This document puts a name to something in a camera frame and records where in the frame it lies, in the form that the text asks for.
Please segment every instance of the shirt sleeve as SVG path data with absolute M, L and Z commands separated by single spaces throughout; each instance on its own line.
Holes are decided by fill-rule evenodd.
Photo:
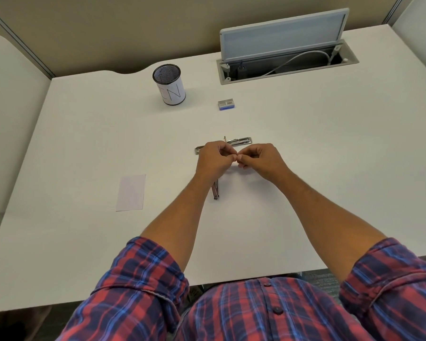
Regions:
M 339 298 L 376 340 L 426 340 L 426 261 L 394 238 L 355 263 Z
M 188 281 L 153 241 L 131 239 L 57 340 L 165 340 L 180 319 Z

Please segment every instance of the red and blue plaid shirt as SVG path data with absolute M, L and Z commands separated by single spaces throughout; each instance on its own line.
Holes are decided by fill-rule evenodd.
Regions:
M 134 238 L 58 340 L 426 340 L 426 262 L 392 238 L 341 284 L 344 308 L 305 281 L 260 278 L 210 289 L 178 325 L 187 293 L 169 253 Z

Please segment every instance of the shirt button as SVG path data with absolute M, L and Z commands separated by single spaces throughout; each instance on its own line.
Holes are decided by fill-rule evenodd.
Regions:
M 275 314 L 277 314 L 277 315 L 282 315 L 282 314 L 283 314 L 283 312 L 284 312 L 284 310 L 283 310 L 283 309 L 281 309 L 279 306 L 275 306 L 275 307 L 273 308 L 273 312 L 274 312 Z

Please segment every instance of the open lid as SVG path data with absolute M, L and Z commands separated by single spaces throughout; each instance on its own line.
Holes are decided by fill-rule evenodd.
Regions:
M 223 62 L 285 54 L 335 45 L 342 36 L 349 9 L 302 15 L 224 28 L 219 32 Z

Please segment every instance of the white paper card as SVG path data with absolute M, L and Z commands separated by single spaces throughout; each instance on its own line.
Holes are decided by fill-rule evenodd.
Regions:
M 143 209 L 145 175 L 122 177 L 116 212 Z

